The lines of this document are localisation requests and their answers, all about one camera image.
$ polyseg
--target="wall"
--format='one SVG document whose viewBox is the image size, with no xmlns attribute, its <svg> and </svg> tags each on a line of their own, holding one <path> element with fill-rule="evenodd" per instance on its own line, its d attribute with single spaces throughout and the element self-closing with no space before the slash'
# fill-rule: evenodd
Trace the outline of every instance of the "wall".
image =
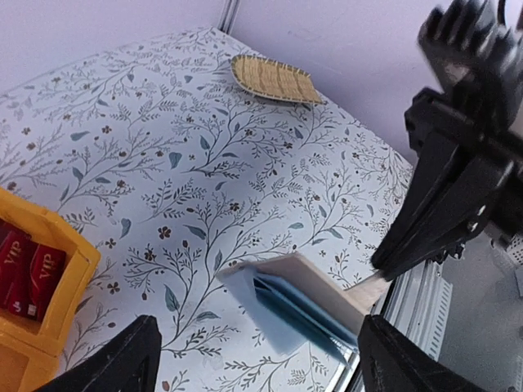
<svg viewBox="0 0 523 392">
<path fill-rule="evenodd" d="M 411 162 L 403 112 L 435 79 L 417 48 L 422 22 L 450 0 L 242 0 L 232 35 L 303 68 L 317 88 Z M 521 0 L 507 0 L 515 24 Z"/>
<path fill-rule="evenodd" d="M 0 93 L 58 66 L 136 40 L 216 26 L 224 0 L 0 2 Z"/>
</svg>

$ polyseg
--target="yellow box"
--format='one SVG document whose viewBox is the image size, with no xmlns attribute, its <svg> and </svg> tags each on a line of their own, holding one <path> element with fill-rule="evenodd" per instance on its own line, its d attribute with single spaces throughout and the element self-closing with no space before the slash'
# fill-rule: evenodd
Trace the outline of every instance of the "yellow box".
<svg viewBox="0 0 523 392">
<path fill-rule="evenodd" d="M 6 392 L 34 390 L 56 374 L 74 311 L 101 255 L 58 214 L 1 188 L 0 218 L 31 234 L 36 243 L 67 254 L 64 273 L 41 323 L 0 309 L 0 387 L 7 387 Z"/>
</svg>

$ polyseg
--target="woven tray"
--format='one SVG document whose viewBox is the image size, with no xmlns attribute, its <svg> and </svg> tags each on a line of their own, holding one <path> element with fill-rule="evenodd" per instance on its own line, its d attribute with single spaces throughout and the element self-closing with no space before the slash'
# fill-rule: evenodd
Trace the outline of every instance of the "woven tray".
<svg viewBox="0 0 523 392">
<path fill-rule="evenodd" d="M 236 82 L 253 94 L 273 100 L 323 104 L 311 75 L 302 69 L 247 55 L 235 56 L 231 66 Z"/>
</svg>

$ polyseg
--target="floral tablecloth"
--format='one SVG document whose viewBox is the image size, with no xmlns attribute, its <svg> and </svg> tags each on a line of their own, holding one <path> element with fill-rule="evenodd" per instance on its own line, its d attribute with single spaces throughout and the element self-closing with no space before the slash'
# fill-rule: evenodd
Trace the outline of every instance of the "floral tablecloth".
<svg viewBox="0 0 523 392">
<path fill-rule="evenodd" d="M 278 356 L 215 279 L 300 251 L 343 287 L 396 213 L 410 167 L 351 115 L 238 88 L 252 50 L 215 29 L 67 65 L 0 95 L 0 185 L 101 251 L 61 371 L 139 314 L 163 335 L 158 390 L 321 391 L 337 363 Z"/>
</svg>

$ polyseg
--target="gray floor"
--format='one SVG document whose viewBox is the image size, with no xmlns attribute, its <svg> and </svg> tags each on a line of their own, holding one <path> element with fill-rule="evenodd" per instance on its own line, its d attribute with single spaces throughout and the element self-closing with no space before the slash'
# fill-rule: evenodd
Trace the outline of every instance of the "gray floor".
<svg viewBox="0 0 523 392">
<path fill-rule="evenodd" d="M 443 269 L 454 290 L 440 362 L 496 392 L 514 384 L 516 359 L 523 357 L 523 300 L 513 268 L 482 235 Z"/>
</svg>

